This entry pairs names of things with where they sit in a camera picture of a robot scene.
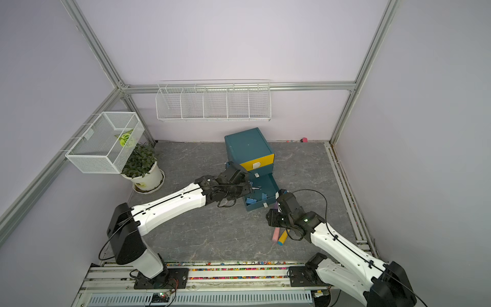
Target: potted plant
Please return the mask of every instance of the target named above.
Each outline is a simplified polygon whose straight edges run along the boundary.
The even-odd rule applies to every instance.
[[[157,166],[157,157],[150,144],[136,144],[128,158],[121,176],[133,182],[133,190],[141,194],[150,194],[163,184],[164,172]]]

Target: floor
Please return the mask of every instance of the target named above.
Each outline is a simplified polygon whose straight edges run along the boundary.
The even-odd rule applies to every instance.
[[[271,142],[275,152],[273,176],[281,189],[315,189],[328,201],[327,219],[355,243],[326,149],[321,142]],[[165,182],[150,195],[133,193],[129,205],[156,200],[206,174],[217,175],[227,162],[225,143],[159,142],[159,167]],[[324,216],[325,201],[314,192],[297,192],[305,211]],[[268,209],[246,211],[243,199],[231,208],[210,204],[185,212],[155,228],[144,240],[165,261],[307,261],[323,252],[306,240],[287,239],[283,246],[271,241],[274,228],[266,221]]]

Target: white wire basket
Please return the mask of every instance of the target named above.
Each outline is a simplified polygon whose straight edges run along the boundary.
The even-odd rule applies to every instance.
[[[65,157],[83,173],[119,174],[144,131],[135,112],[102,112]]]
[[[155,98],[161,121],[271,120],[269,85],[173,87],[159,85]]]

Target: white robotic arm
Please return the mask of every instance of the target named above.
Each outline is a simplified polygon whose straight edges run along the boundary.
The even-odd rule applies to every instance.
[[[165,284],[168,269],[142,236],[191,209],[216,201],[220,204],[224,198],[235,202],[251,193],[251,189],[248,172],[228,162],[217,177],[202,176],[175,193],[131,209],[126,203],[117,206],[107,231],[116,263],[134,266],[148,284],[155,287]]]
[[[108,241],[116,263],[134,266],[139,271],[137,283],[142,279],[155,289],[165,286],[169,270],[142,236],[186,211],[224,198],[235,201],[249,194],[251,189],[248,173],[228,163],[219,176],[200,177],[173,194],[131,209],[125,203],[119,205],[108,228]],[[294,231],[341,263],[317,253],[305,267],[291,267],[290,278],[302,275],[312,286],[335,285],[369,307],[413,307],[416,304],[406,272],[397,263],[386,265],[360,250],[321,216],[312,211],[305,213],[292,193],[280,190],[277,201],[278,210],[270,209],[266,215],[270,226]]]
[[[413,307],[416,297],[404,269],[395,262],[386,265],[351,243],[315,212],[304,212],[295,196],[279,191],[278,209],[266,215],[268,224],[294,231],[332,255],[317,253],[305,267],[291,267],[290,278],[305,278],[311,285],[331,284],[369,307]]]

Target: chalk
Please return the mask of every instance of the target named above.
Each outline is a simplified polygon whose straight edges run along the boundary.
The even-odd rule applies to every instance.
[[[281,237],[278,240],[278,244],[283,245],[286,241],[286,238],[288,238],[288,234],[286,233],[286,230],[283,232]]]
[[[273,242],[278,242],[278,237],[279,237],[279,227],[275,227],[273,233]]]

